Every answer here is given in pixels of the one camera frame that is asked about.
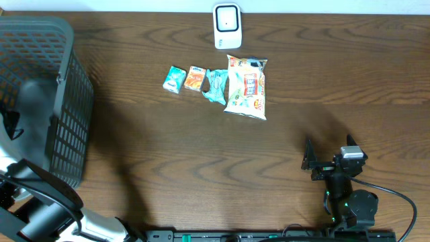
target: white wall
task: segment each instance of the white wall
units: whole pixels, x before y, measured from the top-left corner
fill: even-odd
[[[211,12],[237,3],[243,13],[430,14],[430,0],[0,0],[4,10]]]

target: packaged item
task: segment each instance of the packaged item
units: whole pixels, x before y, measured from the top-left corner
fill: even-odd
[[[203,96],[209,99],[211,102],[219,102],[222,105],[226,105],[226,100],[224,99],[224,89],[226,88],[228,71],[208,70],[207,76],[210,88],[208,92],[203,93]]]
[[[191,66],[189,68],[187,79],[185,80],[185,88],[194,91],[202,90],[205,76],[206,69]]]
[[[267,59],[228,57],[228,103],[224,112],[266,120],[265,75]]]
[[[166,80],[164,81],[163,88],[167,91],[179,93],[186,75],[187,73],[184,70],[177,67],[171,67],[169,74],[167,74]]]

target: small orange packet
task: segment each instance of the small orange packet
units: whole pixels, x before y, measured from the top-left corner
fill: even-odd
[[[205,77],[206,69],[191,66],[183,85],[186,89],[201,91]]]

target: gray plastic basket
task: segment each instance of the gray plastic basket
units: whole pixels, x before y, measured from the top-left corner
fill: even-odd
[[[24,158],[76,188],[93,109],[91,82],[57,17],[0,17],[0,100],[21,114]]]

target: wood grain surface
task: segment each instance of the wood grain surface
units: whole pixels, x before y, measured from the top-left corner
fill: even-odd
[[[321,226],[331,217],[324,182],[300,170],[305,137],[330,159],[351,133],[369,156],[357,178],[412,198],[407,241],[429,240],[430,17],[243,14],[242,46],[216,50],[211,14],[5,15],[55,15],[75,29],[96,96],[77,190],[86,207],[142,229]],[[267,121],[162,88],[171,65],[226,69],[227,53],[268,58]],[[374,228],[400,238],[411,206],[366,189],[380,199]]]

